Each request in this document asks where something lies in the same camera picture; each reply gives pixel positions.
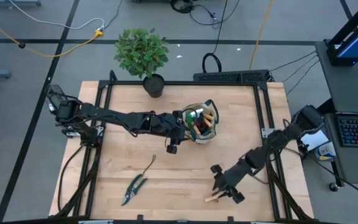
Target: tool bag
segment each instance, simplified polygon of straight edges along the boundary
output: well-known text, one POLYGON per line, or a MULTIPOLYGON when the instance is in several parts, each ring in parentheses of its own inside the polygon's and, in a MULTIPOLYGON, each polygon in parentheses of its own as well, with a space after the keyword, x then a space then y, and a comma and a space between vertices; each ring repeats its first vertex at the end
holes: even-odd
POLYGON ((192 105, 188 105, 187 107, 182 109, 183 112, 183 120, 185 121, 186 132, 185 135, 190 138, 192 141, 197 142, 198 144, 206 144, 210 139, 215 137, 216 135, 216 125, 219 123, 219 112, 216 108, 216 105, 213 100, 207 100, 204 103, 195 103, 192 105), (213 119, 210 121, 212 126, 204 132, 203 134, 197 134, 193 129, 189 121, 189 114, 192 112, 196 112, 196 110, 203 109, 204 114, 211 115, 213 119))

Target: white container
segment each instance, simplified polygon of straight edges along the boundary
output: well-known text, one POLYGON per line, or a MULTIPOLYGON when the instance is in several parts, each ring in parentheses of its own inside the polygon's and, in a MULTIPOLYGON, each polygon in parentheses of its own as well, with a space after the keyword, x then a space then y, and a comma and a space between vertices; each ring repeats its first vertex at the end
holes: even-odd
POLYGON ((317 159, 322 161, 330 158, 334 158, 336 157, 334 144, 332 142, 323 144, 322 146, 314 150, 314 154, 317 157, 317 159))

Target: gray floor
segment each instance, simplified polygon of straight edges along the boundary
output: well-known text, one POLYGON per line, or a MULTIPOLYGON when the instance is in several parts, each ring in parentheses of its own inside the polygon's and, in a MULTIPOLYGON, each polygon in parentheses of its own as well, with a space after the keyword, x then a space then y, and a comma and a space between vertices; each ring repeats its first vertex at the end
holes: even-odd
MULTIPOLYGON (((204 0, 219 17, 224 1, 204 0)), ((42 1, 42 7, 24 6, 28 13, 39 19, 65 23, 73 0, 42 1)), ((116 11, 119 1, 80 0, 73 26, 98 16, 106 21, 116 11)), ((231 12, 236 1, 229 0, 231 12)), ((347 0, 352 13, 358 10, 358 0, 347 0)), ((237 11, 224 23, 221 38, 227 40, 255 40, 262 24, 268 0, 241 0, 237 11)), ((203 11, 194 17, 209 22, 203 11)), ((332 37, 347 21, 339 0, 276 0, 266 23, 262 40, 322 40, 332 37)), ((0 26, 15 38, 59 39, 63 28, 42 25, 31 21, 15 9, 0 7, 0 26)), ((99 27, 98 22, 82 30, 71 30, 68 39, 87 39, 99 27)), ((168 39, 214 40, 218 34, 211 27, 195 24, 188 15, 172 11, 163 1, 143 0, 135 4, 124 0, 119 16, 105 30, 102 39, 116 39, 124 28, 156 28, 168 39)), ((29 44, 47 54, 53 54, 57 44, 29 44)), ((63 50, 73 47, 65 44, 63 50)), ((201 72, 201 60, 213 50, 208 44, 172 44, 170 61, 158 72, 166 80, 191 80, 201 72)), ((223 70, 247 70, 253 45, 219 45, 216 55, 223 70)), ((253 69, 273 69, 314 50, 313 46, 260 45, 253 69)), ((113 60, 113 45, 91 44, 76 49, 59 60, 53 83, 59 84, 66 94, 77 95, 84 80, 107 79, 110 69, 120 80, 136 80, 118 68, 113 60)), ((290 90, 316 58, 285 82, 290 90)), ((12 168, 24 140, 34 112, 41 87, 52 59, 42 58, 19 49, 14 44, 0 44, 0 68, 12 71, 11 79, 0 79, 0 201, 12 168)), ((286 79, 307 59, 273 72, 276 81, 286 79)), ((215 72, 216 65, 207 61, 207 70, 215 72)), ((320 105, 329 98, 328 88, 319 64, 289 94, 290 111, 296 112, 305 104, 320 105)), ((38 121, 29 152, 13 193, 5 221, 43 218, 48 215, 66 139, 54 126, 53 116, 44 106, 38 121)), ((358 223, 358 192, 345 187, 337 193, 328 189, 333 178, 311 161, 305 161, 304 170, 314 215, 322 221, 358 223)))

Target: wooden tabletop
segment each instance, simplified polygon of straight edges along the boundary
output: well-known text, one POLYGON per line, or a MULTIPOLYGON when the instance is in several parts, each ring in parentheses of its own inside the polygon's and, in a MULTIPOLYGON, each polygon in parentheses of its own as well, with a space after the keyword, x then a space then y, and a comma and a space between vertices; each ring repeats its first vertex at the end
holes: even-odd
MULTIPOLYGON (((98 82, 83 82, 79 99, 94 103, 97 87, 98 82)), ((282 119, 290 119, 283 84, 268 83, 268 92, 275 127, 281 129, 282 119)), ((238 191, 246 198, 242 203, 235 204, 228 197, 204 202, 204 198, 211 195, 214 182, 209 168, 219 164, 226 170, 245 152, 262 144, 251 86, 165 86, 160 98, 151 98, 141 85, 114 85, 109 109, 123 113, 150 110, 157 114, 171 113, 208 99, 214 100, 219 110, 218 134, 205 145, 183 142, 175 155, 165 151, 165 138, 145 134, 133 138, 124 128, 107 125, 91 218, 134 220, 141 214, 145 220, 223 221, 233 216, 235 221, 274 221, 269 186, 249 175, 237 185, 238 191), (148 166, 154 154, 157 158, 145 174, 148 181, 127 205, 121 206, 128 185, 148 166)), ((262 92, 260 100, 265 125, 268 126, 262 92)), ((79 143, 79 138, 68 140, 62 167, 78 149, 79 143)), ((298 150, 295 141, 287 147, 298 150)), ((67 167, 62 205, 78 186, 84 151, 67 167)), ((299 156, 283 151, 282 163, 288 191, 306 214, 313 217, 299 156)), ((257 177, 267 180, 265 169, 257 177)), ((280 214, 284 217, 282 196, 276 190, 280 214)), ((82 214, 85 212, 87 194, 88 189, 83 194, 82 214)), ((56 188, 50 214, 57 212, 56 188)))

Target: pruning shears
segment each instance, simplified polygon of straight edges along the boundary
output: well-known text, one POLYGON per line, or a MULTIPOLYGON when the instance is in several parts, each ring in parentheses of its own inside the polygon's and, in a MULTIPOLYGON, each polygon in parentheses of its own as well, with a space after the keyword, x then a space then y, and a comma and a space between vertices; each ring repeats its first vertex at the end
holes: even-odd
POLYGON ((140 187, 146 182, 147 178, 144 178, 138 185, 137 187, 135 186, 135 183, 137 182, 137 180, 139 180, 139 178, 141 178, 143 176, 143 174, 139 174, 135 177, 135 179, 131 182, 131 184, 129 185, 129 187, 127 188, 127 192, 125 193, 124 199, 122 200, 122 204, 121 206, 125 205, 126 203, 129 202, 129 200, 134 197, 137 192, 139 191, 140 187))

